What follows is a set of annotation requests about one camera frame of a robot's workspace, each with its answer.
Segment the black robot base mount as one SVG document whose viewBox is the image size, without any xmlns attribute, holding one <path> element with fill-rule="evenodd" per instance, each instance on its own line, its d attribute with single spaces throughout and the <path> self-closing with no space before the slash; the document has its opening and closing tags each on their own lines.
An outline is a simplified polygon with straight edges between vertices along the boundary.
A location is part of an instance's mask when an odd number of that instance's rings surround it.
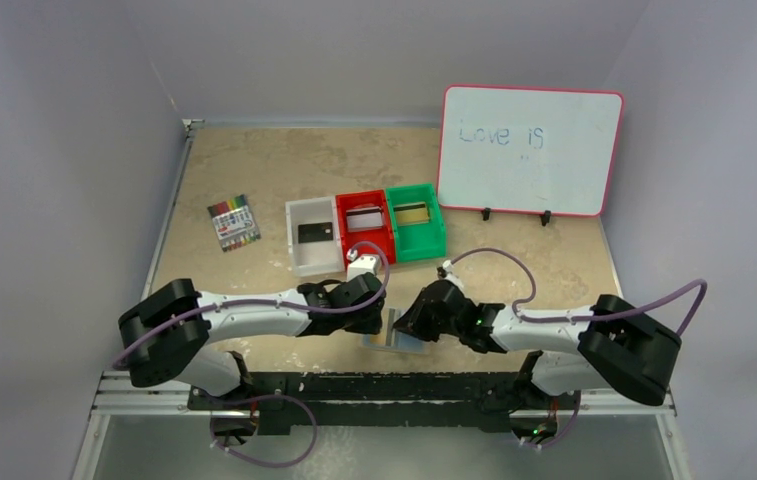
<svg viewBox="0 0 757 480">
<path fill-rule="evenodd" d="M 532 353 L 517 372 L 254 372 L 243 390 L 214 397 L 193 386 L 192 411 L 258 415 L 262 435 L 294 426 L 464 427 L 529 436 L 552 433 L 547 421 L 576 406 L 576 394 L 552 397 L 531 382 Z"/>
</svg>

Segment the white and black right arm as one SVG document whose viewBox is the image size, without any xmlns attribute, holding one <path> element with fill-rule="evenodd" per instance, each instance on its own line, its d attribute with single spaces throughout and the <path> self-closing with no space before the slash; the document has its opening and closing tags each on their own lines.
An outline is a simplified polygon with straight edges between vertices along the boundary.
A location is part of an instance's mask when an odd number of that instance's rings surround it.
<svg viewBox="0 0 757 480">
<path fill-rule="evenodd" d="M 660 406 L 682 341 L 678 333 L 615 295 L 567 310 L 476 303 L 449 280 L 423 288 L 393 328 L 424 342 L 443 335 L 475 352 L 527 351 L 523 379 L 549 397 L 611 388 Z"/>
</svg>

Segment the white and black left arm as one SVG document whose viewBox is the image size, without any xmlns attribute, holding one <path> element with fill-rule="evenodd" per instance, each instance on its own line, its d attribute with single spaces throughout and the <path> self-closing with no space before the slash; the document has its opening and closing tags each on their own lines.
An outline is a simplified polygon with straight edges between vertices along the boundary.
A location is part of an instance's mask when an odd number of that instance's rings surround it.
<svg viewBox="0 0 757 480">
<path fill-rule="evenodd" d="M 215 343 L 264 335 L 377 334 L 388 283 L 367 272 L 250 297 L 202 292 L 189 278 L 173 280 L 120 316 L 123 349 L 113 367 L 129 372 L 137 388 L 178 381 L 221 397 L 246 389 L 249 374 L 240 354 L 219 352 Z"/>
</svg>

